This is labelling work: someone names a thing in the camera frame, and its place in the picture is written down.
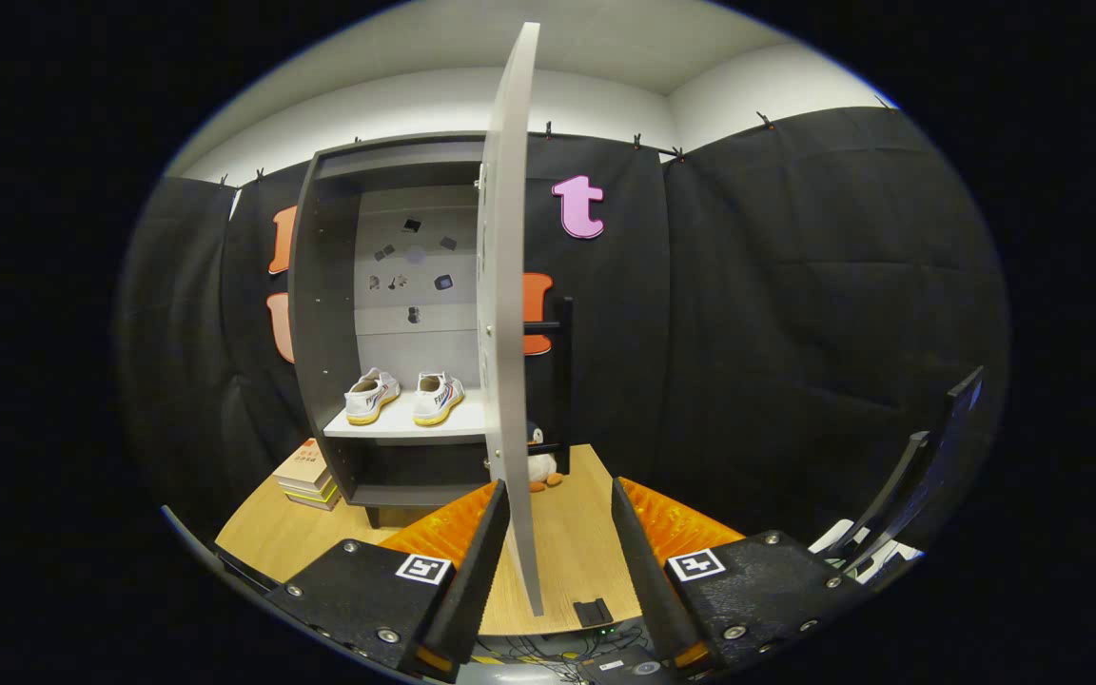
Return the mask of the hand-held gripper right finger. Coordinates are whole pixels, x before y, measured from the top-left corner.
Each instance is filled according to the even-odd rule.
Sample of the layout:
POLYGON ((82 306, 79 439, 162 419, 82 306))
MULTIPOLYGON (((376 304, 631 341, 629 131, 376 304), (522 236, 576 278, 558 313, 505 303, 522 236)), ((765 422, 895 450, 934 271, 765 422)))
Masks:
POLYGON ((680 674, 734 674, 860 607, 869 590, 777 530, 743 535, 630 479, 612 520, 654 654, 680 674))

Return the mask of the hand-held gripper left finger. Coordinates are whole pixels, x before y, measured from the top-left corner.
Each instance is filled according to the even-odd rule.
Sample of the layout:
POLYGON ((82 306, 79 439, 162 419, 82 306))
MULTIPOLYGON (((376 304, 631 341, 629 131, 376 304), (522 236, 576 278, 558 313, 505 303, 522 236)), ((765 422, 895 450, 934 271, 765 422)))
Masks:
POLYGON ((263 598, 349 654, 454 681, 473 654, 509 523, 496 479, 383 543, 334 543, 263 598))

